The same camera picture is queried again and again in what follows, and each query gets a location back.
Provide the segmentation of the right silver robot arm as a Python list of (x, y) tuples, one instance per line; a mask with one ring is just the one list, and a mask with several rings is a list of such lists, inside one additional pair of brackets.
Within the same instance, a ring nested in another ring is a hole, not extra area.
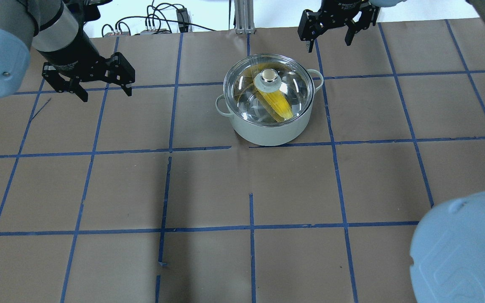
[[(317, 12), (304, 10), (300, 40), (312, 52), (311, 40), (328, 29), (349, 27), (350, 45), (357, 30), (375, 25), (377, 8), (407, 0), (322, 0)], [(466, 0), (485, 23), (485, 0)], [(358, 12), (370, 12), (362, 28), (351, 23)], [(451, 199), (431, 209), (410, 242), (410, 280), (418, 303), (485, 303), (485, 191)]]

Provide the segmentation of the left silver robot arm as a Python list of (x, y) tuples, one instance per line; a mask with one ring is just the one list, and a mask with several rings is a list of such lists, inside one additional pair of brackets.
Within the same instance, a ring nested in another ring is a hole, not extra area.
[(105, 0), (0, 0), (0, 98), (17, 92), (30, 64), (30, 49), (45, 62), (43, 79), (58, 93), (83, 102), (83, 82), (120, 86), (132, 96), (135, 69), (122, 53), (102, 57), (84, 31), (100, 18)]

